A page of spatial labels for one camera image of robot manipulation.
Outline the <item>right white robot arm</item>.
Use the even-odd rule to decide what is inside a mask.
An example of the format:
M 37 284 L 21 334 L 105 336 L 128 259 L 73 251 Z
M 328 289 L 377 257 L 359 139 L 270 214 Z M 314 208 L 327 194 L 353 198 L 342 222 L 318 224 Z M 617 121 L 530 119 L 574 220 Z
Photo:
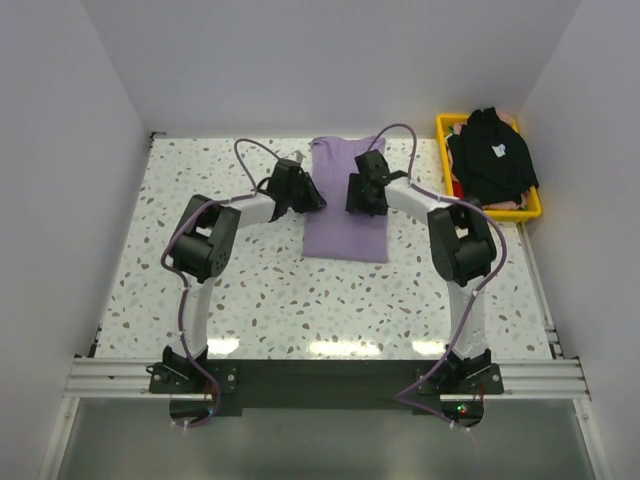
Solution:
M 445 379 L 452 390 L 469 392 L 481 380 L 475 361 L 491 361 L 482 293 L 495 275 L 492 264 L 497 258 L 489 219 L 475 201 L 439 195 L 412 183 L 406 172 L 391 171 L 377 150 L 357 156 L 355 164 L 347 212 L 384 216 L 392 208 L 427 226 L 433 266 L 448 287 L 451 335 L 446 358 L 452 363 Z

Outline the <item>purple t-shirt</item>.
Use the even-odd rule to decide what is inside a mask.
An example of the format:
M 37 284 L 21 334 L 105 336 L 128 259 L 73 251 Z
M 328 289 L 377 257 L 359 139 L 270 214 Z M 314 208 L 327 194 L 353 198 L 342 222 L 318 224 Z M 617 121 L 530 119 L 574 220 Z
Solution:
M 327 206 L 305 219 L 305 257 L 368 263 L 388 261 L 387 218 L 351 214 L 345 210 L 349 176 L 357 171 L 355 158 L 369 146 L 382 151 L 385 139 L 347 140 L 317 137 L 311 142 L 311 177 Z

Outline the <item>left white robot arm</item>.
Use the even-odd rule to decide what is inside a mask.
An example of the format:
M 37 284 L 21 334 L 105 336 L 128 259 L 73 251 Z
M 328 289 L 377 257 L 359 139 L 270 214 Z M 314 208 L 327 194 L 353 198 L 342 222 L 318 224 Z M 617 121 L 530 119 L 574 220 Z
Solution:
M 178 304 L 177 339 L 170 345 L 181 358 L 172 370 L 173 382 L 185 392 L 200 390 L 207 368 L 197 360 L 207 356 L 207 318 L 216 278 L 232 259 L 238 231 L 272 223 L 288 211 L 315 213 L 327 206 L 311 175 L 296 162 L 280 159 L 273 174 L 256 189 L 228 200 L 196 194 L 189 200 L 161 255 L 161 266 L 177 275 L 183 291 Z

